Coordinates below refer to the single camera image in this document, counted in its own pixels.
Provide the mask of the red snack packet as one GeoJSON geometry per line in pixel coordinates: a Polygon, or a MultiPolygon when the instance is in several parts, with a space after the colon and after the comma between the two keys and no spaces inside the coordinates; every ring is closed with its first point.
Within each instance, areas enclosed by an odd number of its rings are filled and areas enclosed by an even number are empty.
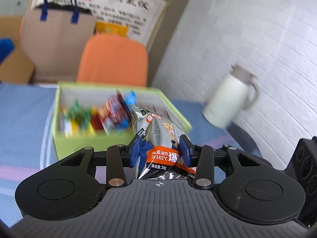
{"type": "Polygon", "coordinates": [[[93,107],[90,123],[94,130],[104,130],[106,134],[130,128],[130,115],[122,95],[117,93],[100,107],[93,107]]]}

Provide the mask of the green cardboard box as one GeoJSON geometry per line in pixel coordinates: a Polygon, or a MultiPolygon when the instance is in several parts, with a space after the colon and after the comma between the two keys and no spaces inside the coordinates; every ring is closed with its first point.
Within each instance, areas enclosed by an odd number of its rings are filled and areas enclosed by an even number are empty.
{"type": "Polygon", "coordinates": [[[58,159],[83,147],[103,151],[117,143],[128,144],[134,137],[129,111],[132,104],[142,114],[169,119],[184,133],[192,129],[159,89],[59,82],[52,126],[58,159]]]}

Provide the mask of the green triangle candy packet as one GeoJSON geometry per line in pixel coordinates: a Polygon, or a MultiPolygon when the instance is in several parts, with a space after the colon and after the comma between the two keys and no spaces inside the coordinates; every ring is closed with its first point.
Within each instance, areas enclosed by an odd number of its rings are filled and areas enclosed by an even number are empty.
{"type": "Polygon", "coordinates": [[[91,118],[91,108],[80,106],[78,100],[75,100],[68,109],[67,118],[74,120],[81,130],[86,130],[91,118]]]}

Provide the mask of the blue striped tablecloth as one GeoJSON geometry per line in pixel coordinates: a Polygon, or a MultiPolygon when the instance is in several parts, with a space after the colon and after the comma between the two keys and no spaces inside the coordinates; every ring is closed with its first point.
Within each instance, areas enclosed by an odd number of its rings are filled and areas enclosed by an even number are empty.
{"type": "MultiPolygon", "coordinates": [[[[1,221],[8,227],[22,218],[14,198],[18,184],[57,160],[51,131],[56,87],[1,84],[1,221]]],[[[255,141],[238,125],[212,126],[202,116],[202,103],[172,103],[190,122],[193,143],[215,149],[228,144],[260,156],[255,141]]]]}

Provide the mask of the cream thermos jug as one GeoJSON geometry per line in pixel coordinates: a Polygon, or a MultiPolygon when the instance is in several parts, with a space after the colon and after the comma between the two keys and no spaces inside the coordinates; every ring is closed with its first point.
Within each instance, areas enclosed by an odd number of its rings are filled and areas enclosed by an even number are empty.
{"type": "Polygon", "coordinates": [[[241,110],[250,109],[258,100],[260,90],[256,76],[238,64],[216,88],[202,114],[217,128],[227,128],[241,110]]]}

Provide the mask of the yellow plastic bag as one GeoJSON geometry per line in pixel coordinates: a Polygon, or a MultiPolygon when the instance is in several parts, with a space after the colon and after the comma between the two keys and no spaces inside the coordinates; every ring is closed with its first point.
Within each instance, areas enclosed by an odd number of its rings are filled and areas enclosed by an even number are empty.
{"type": "Polygon", "coordinates": [[[113,23],[106,22],[96,22],[95,23],[96,33],[107,33],[114,34],[118,36],[127,37],[128,27],[123,25],[117,25],[113,23]]]}

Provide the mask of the orange chair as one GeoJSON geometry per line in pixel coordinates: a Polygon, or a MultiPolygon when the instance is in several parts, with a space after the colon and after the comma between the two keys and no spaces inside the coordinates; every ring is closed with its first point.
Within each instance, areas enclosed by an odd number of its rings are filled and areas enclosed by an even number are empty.
{"type": "Polygon", "coordinates": [[[112,34],[97,34],[86,43],[77,81],[146,86],[148,53],[139,42],[112,34]]]}

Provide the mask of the Chinese text poster board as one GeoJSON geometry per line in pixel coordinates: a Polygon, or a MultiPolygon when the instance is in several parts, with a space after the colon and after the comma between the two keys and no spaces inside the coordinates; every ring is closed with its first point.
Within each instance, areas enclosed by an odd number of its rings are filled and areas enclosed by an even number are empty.
{"type": "Polygon", "coordinates": [[[153,35],[169,2],[166,0],[77,0],[99,22],[128,27],[127,36],[145,47],[153,35]]]}

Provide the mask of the silver orange snack packet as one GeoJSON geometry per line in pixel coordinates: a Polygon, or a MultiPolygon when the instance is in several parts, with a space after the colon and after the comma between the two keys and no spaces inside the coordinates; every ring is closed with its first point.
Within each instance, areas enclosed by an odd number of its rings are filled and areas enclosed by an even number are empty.
{"type": "Polygon", "coordinates": [[[131,150],[131,165],[137,179],[189,179],[196,169],[185,165],[180,152],[180,136],[184,132],[170,119],[130,105],[136,143],[131,150]]]}

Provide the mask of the brown cardboard box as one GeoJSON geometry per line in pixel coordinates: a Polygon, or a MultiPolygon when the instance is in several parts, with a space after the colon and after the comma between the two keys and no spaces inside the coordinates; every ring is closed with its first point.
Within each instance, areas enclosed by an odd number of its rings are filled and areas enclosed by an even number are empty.
{"type": "Polygon", "coordinates": [[[30,83],[35,65],[20,47],[21,16],[1,16],[1,38],[9,38],[14,50],[1,63],[1,82],[14,84],[30,83]]]}

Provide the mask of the blue snack packet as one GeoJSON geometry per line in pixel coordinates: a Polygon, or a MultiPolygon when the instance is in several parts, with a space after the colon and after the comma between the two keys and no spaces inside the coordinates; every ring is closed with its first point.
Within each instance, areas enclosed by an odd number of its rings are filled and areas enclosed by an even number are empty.
{"type": "Polygon", "coordinates": [[[129,110],[131,105],[136,105],[137,104],[137,99],[135,92],[133,90],[129,91],[126,96],[124,97],[124,102],[126,108],[129,110]]]}

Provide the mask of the blue cushion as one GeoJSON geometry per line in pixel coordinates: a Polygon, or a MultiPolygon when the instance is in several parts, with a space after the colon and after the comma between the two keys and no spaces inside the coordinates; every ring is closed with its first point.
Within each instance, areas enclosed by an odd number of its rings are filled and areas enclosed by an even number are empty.
{"type": "Polygon", "coordinates": [[[14,50],[14,43],[9,38],[0,38],[0,63],[14,50]]]}

